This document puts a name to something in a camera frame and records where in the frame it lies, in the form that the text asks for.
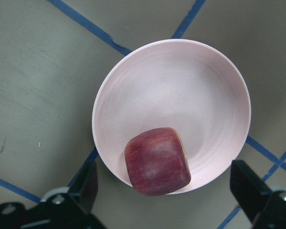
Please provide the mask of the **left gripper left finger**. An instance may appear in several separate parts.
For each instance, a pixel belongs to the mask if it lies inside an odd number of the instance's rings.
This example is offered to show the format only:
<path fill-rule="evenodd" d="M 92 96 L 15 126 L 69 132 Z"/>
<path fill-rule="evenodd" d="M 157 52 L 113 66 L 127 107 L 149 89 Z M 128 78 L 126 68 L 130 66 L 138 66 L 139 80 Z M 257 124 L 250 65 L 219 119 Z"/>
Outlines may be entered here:
<path fill-rule="evenodd" d="M 97 193 L 97 165 L 88 161 L 70 187 L 49 191 L 30 209 L 19 202 L 0 204 L 0 229 L 103 229 L 92 214 Z"/>

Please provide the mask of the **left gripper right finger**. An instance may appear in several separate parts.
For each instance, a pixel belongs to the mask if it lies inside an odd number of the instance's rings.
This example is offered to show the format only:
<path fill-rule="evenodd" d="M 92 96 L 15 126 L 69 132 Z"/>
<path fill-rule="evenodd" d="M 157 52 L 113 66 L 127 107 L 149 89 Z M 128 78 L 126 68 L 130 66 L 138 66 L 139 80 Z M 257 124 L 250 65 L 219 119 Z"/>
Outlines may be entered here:
<path fill-rule="evenodd" d="M 230 190 L 253 229 L 286 229 L 286 190 L 273 191 L 243 160 L 233 160 Z"/>

